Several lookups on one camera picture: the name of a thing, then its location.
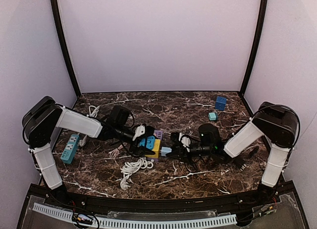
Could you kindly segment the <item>purple power strip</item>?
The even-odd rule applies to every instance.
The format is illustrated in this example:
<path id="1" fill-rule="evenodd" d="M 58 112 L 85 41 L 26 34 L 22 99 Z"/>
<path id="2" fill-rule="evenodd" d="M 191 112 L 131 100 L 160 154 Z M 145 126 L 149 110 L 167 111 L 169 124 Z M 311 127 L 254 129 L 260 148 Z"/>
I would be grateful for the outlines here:
<path id="1" fill-rule="evenodd" d="M 157 138 L 157 139 L 160 139 L 161 142 L 162 142 L 162 137 L 163 137 L 163 131 L 161 130 L 155 130 L 154 131 L 154 136 Z M 147 157 L 147 160 L 153 160 L 154 162 L 157 162 L 159 159 L 153 159 L 153 158 L 148 158 Z"/>

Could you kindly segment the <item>light blue charger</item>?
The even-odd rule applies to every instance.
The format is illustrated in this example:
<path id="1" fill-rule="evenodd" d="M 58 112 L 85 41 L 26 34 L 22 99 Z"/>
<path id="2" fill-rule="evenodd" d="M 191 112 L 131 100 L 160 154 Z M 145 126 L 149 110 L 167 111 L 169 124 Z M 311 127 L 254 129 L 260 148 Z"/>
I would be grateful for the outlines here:
<path id="1" fill-rule="evenodd" d="M 172 149 L 169 147 L 162 147 L 161 148 L 161 156 L 166 157 L 167 154 L 171 153 Z"/>

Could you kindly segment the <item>blue adapter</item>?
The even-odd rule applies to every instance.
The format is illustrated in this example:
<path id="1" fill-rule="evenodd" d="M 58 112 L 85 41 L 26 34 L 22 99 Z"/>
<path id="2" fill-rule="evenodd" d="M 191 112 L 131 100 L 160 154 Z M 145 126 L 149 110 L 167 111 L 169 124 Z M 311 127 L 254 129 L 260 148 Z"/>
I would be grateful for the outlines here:
<path id="1" fill-rule="evenodd" d="M 147 138 L 143 138 L 140 143 L 139 146 L 146 146 L 146 148 L 152 150 L 154 147 L 154 141 L 155 141 L 155 137 L 154 136 L 149 136 Z"/>

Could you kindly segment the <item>teal power strip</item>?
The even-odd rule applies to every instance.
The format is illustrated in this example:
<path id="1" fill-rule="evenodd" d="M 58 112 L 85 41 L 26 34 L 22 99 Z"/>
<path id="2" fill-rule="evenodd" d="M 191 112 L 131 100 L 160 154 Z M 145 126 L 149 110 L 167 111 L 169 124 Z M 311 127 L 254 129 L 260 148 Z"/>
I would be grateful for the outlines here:
<path id="1" fill-rule="evenodd" d="M 77 151 L 78 145 L 80 141 L 80 136 L 78 134 L 72 134 L 61 154 L 60 159 L 65 163 L 65 164 L 71 164 L 75 153 Z"/>

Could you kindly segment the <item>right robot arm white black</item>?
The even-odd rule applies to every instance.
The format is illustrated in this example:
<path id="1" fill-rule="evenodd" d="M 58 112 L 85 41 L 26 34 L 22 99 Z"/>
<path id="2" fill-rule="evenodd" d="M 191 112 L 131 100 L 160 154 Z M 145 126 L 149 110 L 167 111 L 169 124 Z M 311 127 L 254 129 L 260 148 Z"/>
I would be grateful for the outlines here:
<path id="1" fill-rule="evenodd" d="M 301 130 L 298 114 L 288 106 L 263 102 L 249 120 L 227 140 L 222 140 L 218 128 L 210 123 L 199 126 L 199 140 L 188 134 L 173 132 L 170 159 L 194 165 L 194 157 L 208 156 L 221 164 L 234 161 L 243 170 L 240 154 L 260 138 L 269 141 L 270 152 L 260 185 L 273 188 L 287 167 L 291 152 Z"/>

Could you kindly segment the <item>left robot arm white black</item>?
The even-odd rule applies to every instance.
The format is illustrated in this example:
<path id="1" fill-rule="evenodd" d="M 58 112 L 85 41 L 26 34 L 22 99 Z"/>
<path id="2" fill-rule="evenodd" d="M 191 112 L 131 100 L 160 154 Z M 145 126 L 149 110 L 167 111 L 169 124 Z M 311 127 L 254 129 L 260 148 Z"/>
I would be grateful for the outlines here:
<path id="1" fill-rule="evenodd" d="M 142 140 L 154 135 L 154 127 L 145 123 L 128 126 L 130 110 L 114 106 L 110 114 L 102 119 L 85 115 L 57 103 L 52 97 L 43 97 L 22 119 L 22 137 L 29 147 L 37 170 L 47 187 L 55 190 L 63 186 L 51 149 L 51 139 L 56 129 L 70 130 L 100 141 L 112 139 L 128 143 L 126 152 L 133 157 L 150 153 Z"/>

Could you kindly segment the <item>black plug adapter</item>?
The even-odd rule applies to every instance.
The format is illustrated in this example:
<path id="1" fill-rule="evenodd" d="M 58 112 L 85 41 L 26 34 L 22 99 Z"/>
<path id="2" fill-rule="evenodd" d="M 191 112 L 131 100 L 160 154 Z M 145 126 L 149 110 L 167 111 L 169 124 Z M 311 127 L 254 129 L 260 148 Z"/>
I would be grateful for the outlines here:
<path id="1" fill-rule="evenodd" d="M 238 167 L 239 170 L 243 171 L 246 168 L 245 161 L 241 158 L 235 158 L 233 160 L 234 164 Z"/>

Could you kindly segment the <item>dark blue cube socket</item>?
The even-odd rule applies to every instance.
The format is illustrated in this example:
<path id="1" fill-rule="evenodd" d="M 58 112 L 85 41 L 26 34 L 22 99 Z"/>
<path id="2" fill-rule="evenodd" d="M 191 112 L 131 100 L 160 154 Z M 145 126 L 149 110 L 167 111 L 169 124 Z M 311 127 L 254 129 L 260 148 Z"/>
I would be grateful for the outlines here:
<path id="1" fill-rule="evenodd" d="M 226 101 L 227 99 L 225 97 L 217 96 L 216 102 L 215 102 L 215 109 L 224 111 L 226 107 Z"/>

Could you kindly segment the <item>yellow cube socket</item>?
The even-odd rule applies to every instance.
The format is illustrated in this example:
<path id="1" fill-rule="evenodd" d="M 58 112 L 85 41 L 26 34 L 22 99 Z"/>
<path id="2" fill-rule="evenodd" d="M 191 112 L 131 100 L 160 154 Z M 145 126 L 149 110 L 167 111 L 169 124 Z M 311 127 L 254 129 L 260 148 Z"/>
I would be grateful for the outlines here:
<path id="1" fill-rule="evenodd" d="M 161 144 L 161 140 L 160 139 L 155 139 L 154 141 L 154 147 L 152 149 L 152 152 L 154 154 L 147 154 L 145 155 L 148 158 L 153 158 L 153 159 L 158 159 L 159 158 L 159 153 L 160 153 L 160 144 Z"/>

